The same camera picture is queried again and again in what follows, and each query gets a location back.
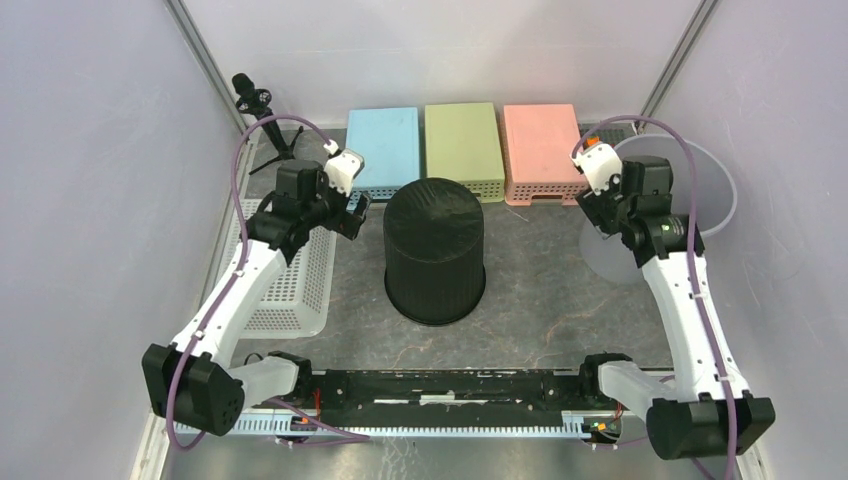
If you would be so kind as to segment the grey bin with black liner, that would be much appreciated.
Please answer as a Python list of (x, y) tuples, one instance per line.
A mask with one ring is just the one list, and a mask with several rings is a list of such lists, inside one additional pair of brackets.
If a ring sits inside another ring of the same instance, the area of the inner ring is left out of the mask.
[[(718, 234), (732, 219), (738, 203), (738, 190), (725, 165), (707, 150), (689, 141), (696, 166), (696, 221), (702, 239)], [(643, 134), (630, 137), (615, 146), (621, 159), (632, 156), (656, 156), (670, 162), (673, 173), (672, 212), (685, 214), (691, 200), (689, 162), (678, 142), (670, 135)], [(616, 284), (643, 281), (633, 254), (619, 235), (604, 237), (585, 221), (579, 250), (590, 270)]]

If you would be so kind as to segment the blue plastic basket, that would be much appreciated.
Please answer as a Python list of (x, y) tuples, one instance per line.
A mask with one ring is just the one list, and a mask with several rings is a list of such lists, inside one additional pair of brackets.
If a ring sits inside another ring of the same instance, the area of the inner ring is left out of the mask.
[(421, 178), (419, 111), (415, 107), (350, 111), (345, 146), (365, 160), (354, 182), (351, 206), (363, 192), (374, 202), (385, 202)]

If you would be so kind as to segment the pink plastic basket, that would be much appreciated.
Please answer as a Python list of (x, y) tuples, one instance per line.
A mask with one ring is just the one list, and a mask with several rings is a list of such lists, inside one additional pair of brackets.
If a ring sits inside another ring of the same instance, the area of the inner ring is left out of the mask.
[(581, 138), (571, 104), (506, 105), (501, 116), (505, 202), (531, 206), (550, 200), (575, 206), (588, 188), (570, 154)]

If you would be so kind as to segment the large white perforated basket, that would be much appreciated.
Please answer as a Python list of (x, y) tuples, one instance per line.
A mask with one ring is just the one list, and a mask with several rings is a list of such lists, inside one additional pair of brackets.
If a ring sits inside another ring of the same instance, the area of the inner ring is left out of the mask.
[(291, 340), (313, 337), (325, 327), (331, 294), (337, 235), (322, 227), (310, 232), (291, 263), (279, 251), (255, 244), (248, 254), (276, 257), (279, 276), (256, 304), (241, 337)]

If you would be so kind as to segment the green plastic basket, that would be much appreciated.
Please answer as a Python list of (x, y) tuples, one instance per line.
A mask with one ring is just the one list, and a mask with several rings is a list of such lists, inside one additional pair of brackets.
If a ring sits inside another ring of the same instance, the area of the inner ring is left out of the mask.
[(453, 180), (482, 203), (505, 198), (505, 171), (495, 105), (431, 104), (424, 108), (425, 172)]

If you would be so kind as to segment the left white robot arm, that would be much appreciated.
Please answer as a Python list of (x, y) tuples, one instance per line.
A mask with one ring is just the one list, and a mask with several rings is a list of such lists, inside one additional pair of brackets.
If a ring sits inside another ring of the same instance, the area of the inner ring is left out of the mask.
[(198, 312), (167, 345), (150, 345), (141, 359), (152, 410), (168, 430), (182, 424), (223, 436), (248, 407), (279, 397), (290, 407), (314, 394), (308, 362), (270, 354), (231, 367), (231, 359), (262, 296), (289, 270), (314, 230), (357, 237), (371, 203), (348, 208), (364, 159), (345, 150), (325, 163), (290, 160), (256, 211), (238, 216), (241, 242), (223, 277)]

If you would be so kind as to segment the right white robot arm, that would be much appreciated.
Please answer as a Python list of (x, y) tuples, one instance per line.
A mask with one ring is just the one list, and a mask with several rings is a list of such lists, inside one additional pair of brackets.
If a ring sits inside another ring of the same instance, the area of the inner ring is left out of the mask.
[(632, 253), (658, 306), (674, 368), (668, 384), (627, 355), (589, 355), (577, 382), (580, 400), (591, 408), (615, 400), (638, 416), (663, 460), (745, 453), (773, 425), (775, 409), (751, 392), (728, 348), (698, 227), (672, 209), (669, 161), (620, 159), (600, 145), (573, 162), (589, 184), (578, 205), (593, 226), (620, 235)]

